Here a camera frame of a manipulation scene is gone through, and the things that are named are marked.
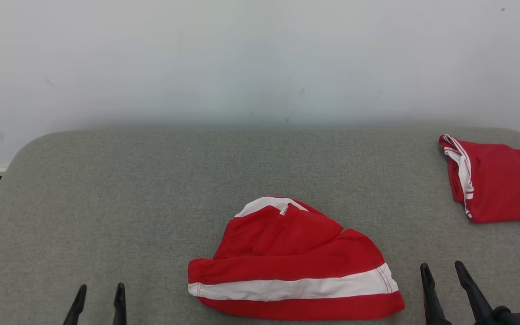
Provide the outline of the red shorts with white stripe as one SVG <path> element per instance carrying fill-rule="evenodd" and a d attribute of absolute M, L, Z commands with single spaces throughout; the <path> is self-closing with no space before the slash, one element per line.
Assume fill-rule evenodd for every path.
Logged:
<path fill-rule="evenodd" d="M 214 257 L 190 261 L 187 272 L 189 294 L 234 316 L 376 320 L 406 307 L 369 237 L 286 197 L 245 205 Z"/>

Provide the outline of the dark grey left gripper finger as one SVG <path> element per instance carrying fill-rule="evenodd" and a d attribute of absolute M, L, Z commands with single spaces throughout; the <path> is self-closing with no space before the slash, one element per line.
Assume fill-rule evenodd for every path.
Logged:
<path fill-rule="evenodd" d="M 123 283 L 117 285 L 113 305 L 113 325 L 127 325 L 125 286 Z"/>
<path fill-rule="evenodd" d="M 83 284 L 79 287 L 79 290 L 74 298 L 70 310 L 68 310 L 63 325 L 78 325 L 79 316 L 84 310 L 86 293 L 87 285 Z"/>

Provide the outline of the grey fabric sofa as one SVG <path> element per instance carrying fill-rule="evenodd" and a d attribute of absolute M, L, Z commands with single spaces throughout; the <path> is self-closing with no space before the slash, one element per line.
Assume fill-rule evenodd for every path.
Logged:
<path fill-rule="evenodd" d="M 25 145 L 0 181 L 0 325 L 111 325 L 119 282 L 130 325 L 425 325 L 420 265 L 446 318 L 474 325 L 454 262 L 492 307 L 520 312 L 520 222 L 474 224 L 451 194 L 442 134 L 520 149 L 500 128 L 72 131 Z M 228 316 L 188 292 L 227 222 L 265 195 L 290 197 L 367 235 L 406 309 L 382 320 Z"/>

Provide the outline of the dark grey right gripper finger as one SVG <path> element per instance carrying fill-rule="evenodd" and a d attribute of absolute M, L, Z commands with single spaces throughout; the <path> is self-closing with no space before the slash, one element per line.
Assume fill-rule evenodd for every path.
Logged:
<path fill-rule="evenodd" d="M 452 325 L 445 318 L 436 294 L 436 283 L 427 263 L 420 266 L 426 325 Z"/>
<path fill-rule="evenodd" d="M 460 285 L 464 288 L 471 306 L 475 319 L 475 325 L 495 325 L 492 313 L 493 309 L 487 299 L 470 276 L 462 261 L 455 262 L 455 269 L 460 280 Z"/>

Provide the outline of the red Bulls 23 jersey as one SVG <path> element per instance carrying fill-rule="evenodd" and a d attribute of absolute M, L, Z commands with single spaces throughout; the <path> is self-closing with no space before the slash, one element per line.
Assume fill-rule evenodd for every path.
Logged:
<path fill-rule="evenodd" d="M 520 149 L 441 135 L 454 201 L 473 223 L 520 221 Z"/>

